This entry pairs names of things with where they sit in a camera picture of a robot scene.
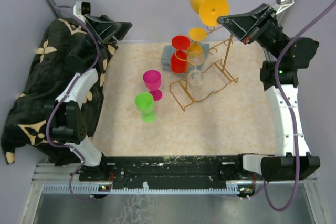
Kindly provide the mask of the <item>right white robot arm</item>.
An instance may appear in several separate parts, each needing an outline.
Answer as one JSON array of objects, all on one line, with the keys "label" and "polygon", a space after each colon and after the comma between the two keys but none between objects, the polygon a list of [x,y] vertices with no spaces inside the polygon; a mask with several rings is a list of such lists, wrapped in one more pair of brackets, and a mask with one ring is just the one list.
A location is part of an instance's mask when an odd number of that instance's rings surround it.
[{"label": "right white robot arm", "polygon": [[297,72],[308,68],[319,42],[288,37],[278,24],[276,11],[268,4],[244,14],[221,16],[217,21],[242,43],[255,41],[276,58],[264,61],[260,70],[260,81],[274,116],[275,153],[241,155],[234,167],[235,175],[245,180],[257,173],[268,182],[306,179],[321,163],[311,154],[302,132]]}]

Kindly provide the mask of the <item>pink plastic wine glass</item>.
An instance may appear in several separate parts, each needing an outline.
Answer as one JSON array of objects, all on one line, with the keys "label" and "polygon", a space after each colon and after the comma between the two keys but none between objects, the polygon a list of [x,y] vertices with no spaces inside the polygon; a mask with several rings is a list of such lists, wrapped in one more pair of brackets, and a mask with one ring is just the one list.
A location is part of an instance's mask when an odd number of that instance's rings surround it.
[{"label": "pink plastic wine glass", "polygon": [[161,74],[157,70],[148,70],[143,74],[143,81],[150,94],[152,94],[154,101],[162,99],[163,94],[160,90],[161,86]]}]

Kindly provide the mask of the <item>yellow plastic wine glass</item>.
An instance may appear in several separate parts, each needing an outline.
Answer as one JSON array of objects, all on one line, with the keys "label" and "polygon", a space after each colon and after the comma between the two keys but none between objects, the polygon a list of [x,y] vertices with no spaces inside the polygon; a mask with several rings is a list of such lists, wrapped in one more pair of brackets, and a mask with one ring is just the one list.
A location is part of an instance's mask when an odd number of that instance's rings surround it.
[{"label": "yellow plastic wine glass", "polygon": [[219,25],[218,18],[229,14],[227,0],[189,0],[189,3],[201,22],[209,27]]}]

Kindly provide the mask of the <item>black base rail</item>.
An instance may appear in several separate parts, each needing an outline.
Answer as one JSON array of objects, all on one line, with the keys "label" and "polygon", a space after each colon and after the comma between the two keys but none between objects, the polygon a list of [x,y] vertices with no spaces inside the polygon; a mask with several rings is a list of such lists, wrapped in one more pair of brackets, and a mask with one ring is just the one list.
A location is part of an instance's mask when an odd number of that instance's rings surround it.
[{"label": "black base rail", "polygon": [[82,182],[111,182],[114,189],[226,189],[229,182],[249,185],[261,176],[242,169],[241,156],[119,156],[105,157],[97,168],[83,168]]}]

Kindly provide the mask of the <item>green plastic wine glass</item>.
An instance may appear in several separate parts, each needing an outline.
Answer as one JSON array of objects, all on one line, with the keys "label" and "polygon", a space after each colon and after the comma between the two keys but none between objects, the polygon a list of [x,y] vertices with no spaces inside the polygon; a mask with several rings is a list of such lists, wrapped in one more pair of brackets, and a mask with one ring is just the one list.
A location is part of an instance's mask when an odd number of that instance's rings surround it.
[{"label": "green plastic wine glass", "polygon": [[149,92],[140,92],[135,97],[135,105],[141,113],[144,123],[153,123],[156,119],[154,111],[154,97]]}]

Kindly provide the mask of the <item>folded light blue jeans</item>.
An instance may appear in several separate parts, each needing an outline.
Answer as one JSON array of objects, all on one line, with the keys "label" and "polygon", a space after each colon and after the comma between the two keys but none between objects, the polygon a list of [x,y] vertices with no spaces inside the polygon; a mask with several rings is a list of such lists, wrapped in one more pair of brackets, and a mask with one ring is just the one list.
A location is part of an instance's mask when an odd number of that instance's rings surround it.
[{"label": "folded light blue jeans", "polygon": [[[210,48],[209,43],[200,43],[200,46],[202,47],[203,51],[206,51]],[[173,53],[175,53],[175,48],[172,45],[166,45],[164,47],[163,55],[162,55],[162,58],[161,58],[162,69],[164,71],[172,72],[172,70],[170,68],[170,63],[171,63],[171,58],[172,58]],[[203,61],[202,64],[197,66],[197,69],[199,69],[199,70],[202,69],[203,64],[207,60],[207,56],[208,56],[207,52],[203,54],[203,60],[204,61]]]}]

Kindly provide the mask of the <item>black floral blanket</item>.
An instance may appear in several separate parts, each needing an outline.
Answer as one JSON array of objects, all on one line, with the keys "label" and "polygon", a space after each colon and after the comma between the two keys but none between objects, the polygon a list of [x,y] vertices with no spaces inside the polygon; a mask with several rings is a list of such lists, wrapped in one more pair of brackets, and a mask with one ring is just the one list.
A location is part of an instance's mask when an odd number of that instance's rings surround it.
[{"label": "black floral blanket", "polygon": [[9,111],[1,135],[6,164],[15,161],[15,150],[31,145],[57,166],[79,162],[68,148],[52,147],[46,139],[44,105],[58,97],[74,73],[65,67],[66,56],[85,38],[86,32],[73,19],[55,19],[45,30],[20,96]]}]

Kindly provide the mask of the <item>red plastic wine glass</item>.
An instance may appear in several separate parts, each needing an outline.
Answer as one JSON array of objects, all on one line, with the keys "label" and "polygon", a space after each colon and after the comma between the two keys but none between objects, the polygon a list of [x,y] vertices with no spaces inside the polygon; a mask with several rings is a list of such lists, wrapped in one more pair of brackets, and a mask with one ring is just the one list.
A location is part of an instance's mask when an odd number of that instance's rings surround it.
[{"label": "red plastic wine glass", "polygon": [[190,46],[190,40],[183,35],[175,36],[172,39],[172,46],[175,51],[171,57],[170,68],[174,73],[184,73],[187,66],[186,50]]}]

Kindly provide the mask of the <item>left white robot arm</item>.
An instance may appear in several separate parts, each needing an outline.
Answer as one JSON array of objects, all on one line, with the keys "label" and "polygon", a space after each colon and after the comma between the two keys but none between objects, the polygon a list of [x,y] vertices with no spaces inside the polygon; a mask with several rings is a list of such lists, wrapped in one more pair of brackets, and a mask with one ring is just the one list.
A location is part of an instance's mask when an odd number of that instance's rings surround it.
[{"label": "left white robot arm", "polygon": [[48,115],[46,137],[52,147],[70,150],[79,158],[81,166],[91,168],[93,177],[103,180],[108,177],[109,167],[87,136],[88,127],[81,108],[99,79],[96,67],[99,48],[121,41],[132,23],[116,22],[106,15],[84,14],[77,18],[87,33],[65,59],[66,68],[74,72],[72,80],[54,102],[49,101],[44,106]]}]

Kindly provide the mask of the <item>orange plastic wine glass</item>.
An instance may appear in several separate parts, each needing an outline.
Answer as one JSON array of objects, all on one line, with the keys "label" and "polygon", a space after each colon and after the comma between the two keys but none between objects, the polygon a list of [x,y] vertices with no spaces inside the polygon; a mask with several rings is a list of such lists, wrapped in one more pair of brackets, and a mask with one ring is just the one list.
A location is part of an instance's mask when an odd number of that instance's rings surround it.
[{"label": "orange plastic wine glass", "polygon": [[189,48],[187,49],[188,53],[191,52],[202,52],[202,46],[200,44],[200,41],[205,40],[207,37],[207,32],[205,29],[200,27],[194,27],[189,30],[188,36],[191,40],[191,44]]}]

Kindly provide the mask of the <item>clear glass wine glass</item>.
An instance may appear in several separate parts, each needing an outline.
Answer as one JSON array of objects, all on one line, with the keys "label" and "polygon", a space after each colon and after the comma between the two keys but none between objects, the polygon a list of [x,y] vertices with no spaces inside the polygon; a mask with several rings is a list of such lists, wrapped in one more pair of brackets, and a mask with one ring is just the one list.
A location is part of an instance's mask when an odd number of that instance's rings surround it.
[{"label": "clear glass wine glass", "polygon": [[203,53],[201,51],[191,51],[187,55],[188,67],[188,89],[194,96],[198,96],[204,85],[204,74],[199,70],[199,66],[204,63]]}]

